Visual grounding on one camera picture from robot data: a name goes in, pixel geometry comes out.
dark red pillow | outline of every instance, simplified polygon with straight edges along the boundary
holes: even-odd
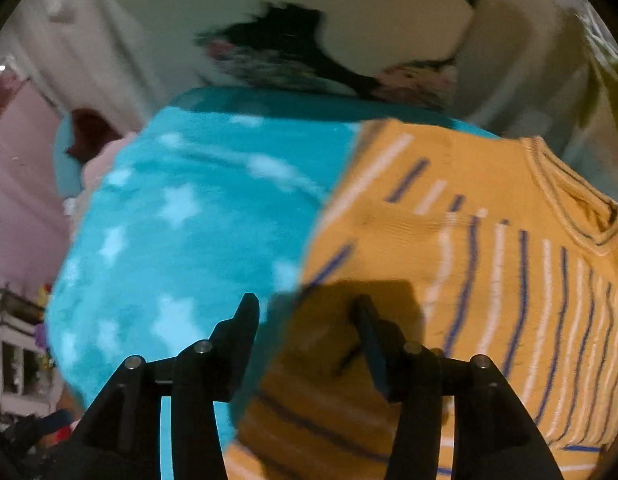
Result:
[[[73,146],[66,150],[84,165],[98,156],[102,148],[112,140],[122,139],[107,120],[91,108],[78,108],[71,112],[73,121]]]

pink pillow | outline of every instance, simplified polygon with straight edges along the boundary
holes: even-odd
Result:
[[[137,134],[131,132],[122,139],[109,142],[102,148],[98,156],[92,158],[84,165],[82,169],[82,185],[84,189],[89,189],[93,185],[98,186],[100,184],[102,177],[111,170],[118,152],[125,146],[134,142],[135,137],[137,137]]]

yellow striped sweater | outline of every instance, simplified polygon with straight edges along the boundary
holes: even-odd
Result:
[[[384,477],[399,406],[374,390],[352,299],[407,339],[488,354],[566,479],[618,432],[618,205],[539,138],[368,123],[324,212],[284,348],[226,454],[231,478]],[[452,467],[454,416],[438,478]]]

ribbed neckline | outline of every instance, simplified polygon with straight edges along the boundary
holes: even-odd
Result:
[[[618,240],[618,203],[591,186],[562,162],[541,137],[529,137],[521,139],[521,142],[532,177],[567,233],[581,247],[596,254],[607,254]],[[558,188],[567,189],[574,196],[589,203],[587,195],[595,196],[608,208],[611,219],[609,227],[603,232],[594,232],[591,226],[577,224],[564,207]],[[591,207],[596,208],[597,205],[591,204]]]

pink wall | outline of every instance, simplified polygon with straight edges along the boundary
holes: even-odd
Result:
[[[53,282],[69,246],[53,167],[59,122],[29,83],[0,120],[0,286],[31,299]]]

